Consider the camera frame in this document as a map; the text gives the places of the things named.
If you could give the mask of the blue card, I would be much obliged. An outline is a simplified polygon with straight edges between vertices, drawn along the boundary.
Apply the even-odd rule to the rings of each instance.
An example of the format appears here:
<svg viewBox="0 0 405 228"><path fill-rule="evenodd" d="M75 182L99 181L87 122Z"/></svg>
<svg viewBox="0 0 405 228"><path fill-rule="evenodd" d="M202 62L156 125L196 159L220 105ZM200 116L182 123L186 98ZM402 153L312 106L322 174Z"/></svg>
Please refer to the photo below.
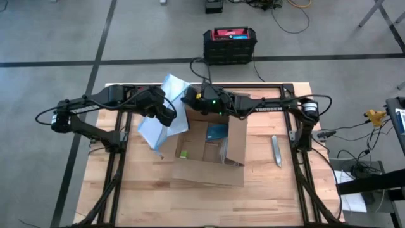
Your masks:
<svg viewBox="0 0 405 228"><path fill-rule="evenodd" d="M208 125L206 134L207 141L223 139L225 137L228 137L228 125L225 124Z"/></svg>

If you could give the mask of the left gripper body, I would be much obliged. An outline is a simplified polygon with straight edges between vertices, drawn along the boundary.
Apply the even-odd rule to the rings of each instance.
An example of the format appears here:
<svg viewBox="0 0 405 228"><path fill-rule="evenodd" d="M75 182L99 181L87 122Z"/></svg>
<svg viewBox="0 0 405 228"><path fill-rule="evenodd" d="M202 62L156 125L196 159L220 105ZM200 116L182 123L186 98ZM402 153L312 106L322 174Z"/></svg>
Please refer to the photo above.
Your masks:
<svg viewBox="0 0 405 228"><path fill-rule="evenodd" d="M165 112L165 92L160 87L148 87L135 97L135 111L143 116L155 116Z"/></svg>

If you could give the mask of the grey side cart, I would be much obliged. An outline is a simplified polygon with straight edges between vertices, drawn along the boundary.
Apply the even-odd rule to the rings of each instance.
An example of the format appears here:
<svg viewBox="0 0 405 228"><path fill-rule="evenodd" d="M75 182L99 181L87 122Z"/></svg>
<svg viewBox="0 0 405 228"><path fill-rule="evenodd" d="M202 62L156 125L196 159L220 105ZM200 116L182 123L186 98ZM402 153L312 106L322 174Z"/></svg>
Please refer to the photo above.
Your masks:
<svg viewBox="0 0 405 228"><path fill-rule="evenodd" d="M384 173L383 168L378 161L360 161L359 165L356 164L355 160L350 159L331 159L330 161L334 171L338 170L350 174L354 177L354 180ZM384 190L362 192L360 194L366 204L366 213L383 212L383 198L385 197Z"/></svg>

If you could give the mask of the grey Stanley utility knife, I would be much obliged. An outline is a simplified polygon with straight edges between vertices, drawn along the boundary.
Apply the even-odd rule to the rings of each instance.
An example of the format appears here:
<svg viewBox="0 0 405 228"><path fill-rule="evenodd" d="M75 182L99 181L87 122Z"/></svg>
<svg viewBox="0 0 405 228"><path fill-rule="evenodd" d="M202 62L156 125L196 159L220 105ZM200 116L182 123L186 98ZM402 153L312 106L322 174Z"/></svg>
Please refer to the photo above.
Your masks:
<svg viewBox="0 0 405 228"><path fill-rule="evenodd" d="M282 156L278 144L278 138L276 135L273 135L271 137L271 143L272 143L272 148L273 148L273 156L275 159L275 163L278 167L282 167Z"/></svg>

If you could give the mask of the clear mesh pouch blue trim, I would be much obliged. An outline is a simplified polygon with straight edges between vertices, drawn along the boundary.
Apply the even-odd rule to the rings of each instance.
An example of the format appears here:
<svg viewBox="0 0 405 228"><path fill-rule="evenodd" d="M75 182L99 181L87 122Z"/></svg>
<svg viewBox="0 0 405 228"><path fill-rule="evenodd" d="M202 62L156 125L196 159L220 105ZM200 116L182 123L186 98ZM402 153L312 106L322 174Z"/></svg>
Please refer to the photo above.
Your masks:
<svg viewBox="0 0 405 228"><path fill-rule="evenodd" d="M156 117L145 117L137 128L151 149L161 158L164 156L160 147L168 137L181 134L189 129L185 104L181 101L189 86L190 83L168 74L161 85L165 92L163 105L170 111L176 111L176 117L169 127L164 126Z"/></svg>

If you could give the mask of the blue white carton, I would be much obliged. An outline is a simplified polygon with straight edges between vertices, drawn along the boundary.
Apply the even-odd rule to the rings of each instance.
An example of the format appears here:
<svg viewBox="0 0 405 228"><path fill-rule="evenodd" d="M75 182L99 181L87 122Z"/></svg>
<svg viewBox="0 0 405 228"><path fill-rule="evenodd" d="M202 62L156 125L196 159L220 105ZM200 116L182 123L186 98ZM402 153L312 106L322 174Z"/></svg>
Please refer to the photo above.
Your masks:
<svg viewBox="0 0 405 228"><path fill-rule="evenodd" d="M405 110L395 109L397 128L400 135L405 136Z"/></svg>

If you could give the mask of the white paper sheet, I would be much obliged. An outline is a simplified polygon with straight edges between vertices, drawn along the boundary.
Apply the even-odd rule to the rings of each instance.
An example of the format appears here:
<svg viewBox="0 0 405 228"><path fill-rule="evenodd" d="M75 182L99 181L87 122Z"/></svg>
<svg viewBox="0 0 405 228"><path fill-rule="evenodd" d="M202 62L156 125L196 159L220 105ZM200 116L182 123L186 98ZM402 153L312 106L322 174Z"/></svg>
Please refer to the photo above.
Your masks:
<svg viewBox="0 0 405 228"><path fill-rule="evenodd" d="M336 175L338 184L354 180L354 177L343 171L335 170L334 173ZM365 201L360 193L341 194L340 196L342 198L343 211L367 212Z"/></svg>

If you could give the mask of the black red power station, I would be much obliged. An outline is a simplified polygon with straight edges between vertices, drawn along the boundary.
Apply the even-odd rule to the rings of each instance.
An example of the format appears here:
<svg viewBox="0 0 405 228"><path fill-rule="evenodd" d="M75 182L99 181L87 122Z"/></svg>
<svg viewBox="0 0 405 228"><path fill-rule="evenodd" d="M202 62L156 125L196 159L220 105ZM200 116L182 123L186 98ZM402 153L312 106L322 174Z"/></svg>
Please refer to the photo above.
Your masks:
<svg viewBox="0 0 405 228"><path fill-rule="evenodd" d="M203 56L209 65L241 65L252 61L256 32L250 27L220 27L203 34Z"/></svg>

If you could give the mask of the black floor device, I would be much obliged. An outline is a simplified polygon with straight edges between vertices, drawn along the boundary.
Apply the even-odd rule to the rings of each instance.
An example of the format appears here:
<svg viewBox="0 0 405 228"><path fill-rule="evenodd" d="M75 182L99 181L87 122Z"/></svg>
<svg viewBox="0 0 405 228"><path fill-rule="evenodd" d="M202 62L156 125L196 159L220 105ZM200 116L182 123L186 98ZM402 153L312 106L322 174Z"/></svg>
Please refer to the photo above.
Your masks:
<svg viewBox="0 0 405 228"><path fill-rule="evenodd" d="M205 14L223 12L223 0L204 0Z"/></svg>

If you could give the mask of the black stand beam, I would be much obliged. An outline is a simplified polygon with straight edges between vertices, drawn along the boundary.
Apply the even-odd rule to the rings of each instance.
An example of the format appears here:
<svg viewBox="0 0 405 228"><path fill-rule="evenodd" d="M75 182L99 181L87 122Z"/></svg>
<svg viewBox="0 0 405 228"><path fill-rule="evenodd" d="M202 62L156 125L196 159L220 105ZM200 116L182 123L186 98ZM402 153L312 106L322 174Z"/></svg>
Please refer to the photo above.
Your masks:
<svg viewBox="0 0 405 228"><path fill-rule="evenodd" d="M337 184L341 195L405 187L405 169Z"/></svg>

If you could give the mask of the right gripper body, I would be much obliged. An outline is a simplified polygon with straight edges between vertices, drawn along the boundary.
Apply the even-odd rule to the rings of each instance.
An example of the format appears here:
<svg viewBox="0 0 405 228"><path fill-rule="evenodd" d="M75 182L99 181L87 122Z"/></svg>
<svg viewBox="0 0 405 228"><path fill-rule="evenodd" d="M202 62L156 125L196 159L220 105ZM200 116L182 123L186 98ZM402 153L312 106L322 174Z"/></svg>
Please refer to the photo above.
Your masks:
<svg viewBox="0 0 405 228"><path fill-rule="evenodd" d="M219 115L234 115L234 95L216 86L207 86L198 91L189 87L189 106L203 115L217 113Z"/></svg>

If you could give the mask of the brown cardboard box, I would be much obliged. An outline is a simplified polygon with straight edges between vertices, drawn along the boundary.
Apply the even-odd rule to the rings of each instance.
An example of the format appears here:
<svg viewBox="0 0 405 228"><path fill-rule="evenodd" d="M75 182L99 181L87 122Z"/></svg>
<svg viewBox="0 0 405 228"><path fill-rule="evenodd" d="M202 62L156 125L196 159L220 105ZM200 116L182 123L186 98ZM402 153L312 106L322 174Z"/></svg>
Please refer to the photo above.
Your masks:
<svg viewBox="0 0 405 228"><path fill-rule="evenodd" d="M165 160L173 162L172 179L222 186L243 186L246 164L247 120L215 113L202 115L185 107L189 129L168 137L160 149ZM228 125L228 147L225 163L220 163L223 139L206 140L208 125ZM187 158L180 152L187 151Z"/></svg>

